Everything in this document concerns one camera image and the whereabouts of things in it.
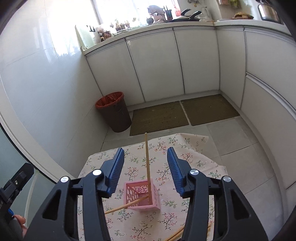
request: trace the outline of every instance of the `window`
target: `window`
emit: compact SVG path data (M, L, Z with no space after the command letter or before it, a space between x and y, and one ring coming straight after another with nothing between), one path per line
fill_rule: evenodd
M147 25L149 18L147 7L157 5L167 6L172 10L173 18L176 17L176 10L180 11L177 0L93 0L101 24L115 25L115 19L119 23L128 21L131 27Z

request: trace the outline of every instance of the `kettle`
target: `kettle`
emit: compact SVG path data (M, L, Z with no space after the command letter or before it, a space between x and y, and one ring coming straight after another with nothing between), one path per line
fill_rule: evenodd
M262 20L282 24L276 11L270 5L263 3L262 0L258 5L258 10Z

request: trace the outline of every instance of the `floor mat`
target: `floor mat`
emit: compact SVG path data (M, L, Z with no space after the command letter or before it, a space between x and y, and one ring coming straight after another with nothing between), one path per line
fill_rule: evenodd
M130 135L189 125L179 101L133 111Z
M222 95L182 100L192 126L238 116L239 113Z

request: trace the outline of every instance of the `kitchen cabinet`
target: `kitchen cabinet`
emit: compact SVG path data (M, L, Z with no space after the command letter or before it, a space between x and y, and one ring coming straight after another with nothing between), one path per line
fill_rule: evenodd
M275 90L246 77L242 112L260 132L279 167L284 188L296 181L296 112Z
M246 76L244 29L240 27L218 28L217 39L220 59L220 90L240 107Z
M102 94L124 93L126 105L144 102L141 87L126 42L114 42L87 56Z
M261 79L296 108L296 44L272 30L246 28L247 72Z
M184 94L182 71L171 28L126 38L145 101Z
M219 89L219 55L213 27L174 28L185 94Z

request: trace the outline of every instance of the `frying pan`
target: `frying pan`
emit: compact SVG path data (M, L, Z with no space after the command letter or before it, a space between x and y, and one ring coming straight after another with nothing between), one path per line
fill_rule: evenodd
M201 11L197 11L195 12L194 14L192 14L191 16L185 16L185 13L190 11L191 9L185 9L181 15L184 16L184 17L180 17L180 18L176 18L176 19L173 19L171 21L169 21L170 23L173 23L173 22L186 22L186 21L199 21L200 19L199 18L195 18L195 16L201 14L202 12Z

